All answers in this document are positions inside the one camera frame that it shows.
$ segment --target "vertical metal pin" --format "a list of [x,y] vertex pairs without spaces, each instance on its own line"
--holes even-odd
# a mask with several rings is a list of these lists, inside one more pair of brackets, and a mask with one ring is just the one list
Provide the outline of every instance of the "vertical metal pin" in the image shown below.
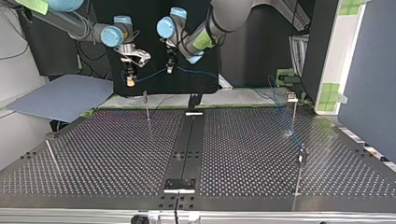
[[291,122],[291,129],[293,131],[294,131],[294,121],[296,120],[297,104],[298,104],[298,101],[294,103],[293,121]]
[[49,149],[49,154],[50,154],[50,156],[51,156],[54,160],[56,160],[55,154],[53,154],[53,151],[52,151],[52,146],[50,145],[50,140],[46,140],[46,144],[47,144],[47,148]]
[[143,92],[143,97],[144,97],[143,101],[144,101],[144,103],[146,105],[146,112],[148,114],[148,120],[149,120],[149,98],[148,98],[148,92],[147,91]]

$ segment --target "metal rod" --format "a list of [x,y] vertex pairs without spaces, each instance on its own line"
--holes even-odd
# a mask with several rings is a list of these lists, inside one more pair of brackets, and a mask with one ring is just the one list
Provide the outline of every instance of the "metal rod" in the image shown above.
[[297,103],[294,103],[294,111],[293,111],[293,121],[291,122],[291,130],[294,131],[294,121],[296,120],[296,112],[297,112]]
[[55,155],[53,154],[53,151],[52,151],[52,147],[51,147],[51,145],[50,145],[50,140],[46,140],[46,144],[47,144],[47,148],[49,149],[49,153],[50,153],[51,157],[52,157],[54,160],[56,160]]
[[300,189],[300,181],[301,181],[302,172],[303,172],[303,162],[301,161],[300,162],[299,171],[298,171],[298,176],[297,176],[296,188],[295,188],[295,191],[294,191],[293,206],[291,208],[292,212],[295,211],[295,206],[296,206],[296,203],[297,203],[297,197],[300,196],[299,189]]
[[148,114],[148,121],[149,121],[149,98],[148,98],[148,92],[144,91],[143,92],[143,96],[144,96],[143,100],[144,100],[145,105],[146,105],[146,112]]

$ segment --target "black cable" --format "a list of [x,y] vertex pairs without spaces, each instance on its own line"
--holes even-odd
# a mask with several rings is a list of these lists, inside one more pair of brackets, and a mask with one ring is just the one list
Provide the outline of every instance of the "black cable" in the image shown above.
[[26,51],[28,49],[29,49],[29,44],[26,43],[26,48],[21,53],[18,53],[16,55],[12,55],[12,56],[8,56],[8,57],[4,57],[4,58],[0,58],[0,60],[7,60],[7,59],[17,58],[17,57],[21,56],[22,54],[26,53]]
[[294,47],[293,47],[293,37],[294,37],[294,21],[295,21],[295,17],[296,17],[296,13],[297,13],[297,7],[298,7],[298,0],[296,0],[296,4],[294,6],[294,10],[293,10],[293,16],[291,18],[291,58],[294,60],[295,66],[296,66],[296,73],[297,73],[297,77],[300,79],[301,82],[301,86],[303,87],[304,91],[306,92],[306,95],[308,96],[308,98],[315,103],[314,99],[309,95],[309,92],[306,90],[306,87],[303,83],[303,79],[300,76],[300,73],[297,69],[297,61],[296,58],[294,56]]
[[[78,48],[78,42],[77,42],[77,40],[75,40],[75,45],[76,45],[77,53],[78,53],[78,55],[79,55],[79,54],[81,53],[81,50],[79,50],[79,48]],[[80,59],[81,62],[84,63],[88,68],[90,68],[90,74],[88,75],[89,77],[91,77],[92,74],[95,73],[99,78],[104,78],[104,77],[101,76],[98,72],[96,72],[88,62],[86,62],[83,58],[81,58],[81,56],[79,56],[79,59]]]
[[85,18],[88,19],[88,17],[90,16],[90,12],[91,12],[91,0],[87,1],[87,8],[85,10]]
[[101,55],[99,55],[98,57],[96,57],[96,58],[91,58],[90,56],[88,56],[85,52],[84,52],[84,50],[82,50],[82,47],[81,47],[81,45],[80,45],[80,43],[79,42],[77,42],[77,45],[78,45],[78,48],[79,48],[79,51],[81,52],[81,54],[85,57],[85,58],[87,58],[88,60],[90,60],[90,61],[98,61],[99,59],[102,59],[103,57],[105,57],[106,56],[106,53],[103,53],[103,54],[101,54]]
[[[216,28],[218,28],[220,31],[222,31],[222,32],[224,33],[224,38],[223,38],[223,41],[221,42],[221,44],[220,44],[218,41],[216,41],[215,38],[213,38],[213,33],[212,33],[212,31],[210,30],[210,19],[212,19],[212,21],[213,21],[213,23],[215,24]],[[227,36],[227,33],[229,33],[229,32],[227,32],[227,31],[223,30],[223,29],[217,24],[217,22],[216,22],[216,20],[215,20],[215,16],[213,15],[213,7],[212,7],[211,5],[209,6],[209,9],[207,10],[207,13],[206,13],[205,29],[206,29],[206,31],[207,31],[207,34],[208,34],[209,37],[210,37],[210,40],[212,41],[212,44],[215,45],[215,46],[219,46],[219,47],[221,47],[221,46],[224,44],[225,39],[226,39],[226,36]]]

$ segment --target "metal post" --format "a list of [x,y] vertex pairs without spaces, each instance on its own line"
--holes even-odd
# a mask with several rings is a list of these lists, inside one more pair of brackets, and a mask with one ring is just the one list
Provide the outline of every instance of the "metal post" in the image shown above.
[[291,130],[294,131],[294,121],[296,120],[296,112],[297,112],[297,103],[294,103],[294,111],[293,111],[293,121],[291,122]]

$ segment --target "blue cable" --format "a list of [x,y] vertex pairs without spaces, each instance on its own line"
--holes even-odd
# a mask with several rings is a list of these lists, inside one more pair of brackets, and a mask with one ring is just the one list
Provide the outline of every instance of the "blue cable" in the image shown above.
[[164,71],[166,71],[166,68],[164,68],[164,69],[162,69],[162,70],[160,70],[160,71],[158,71],[158,72],[156,72],[156,73],[154,73],[152,75],[149,75],[148,77],[143,77],[141,79],[138,79],[136,82],[142,82],[142,81],[145,81],[145,80],[150,79],[152,77],[158,76],[160,73],[162,73]]

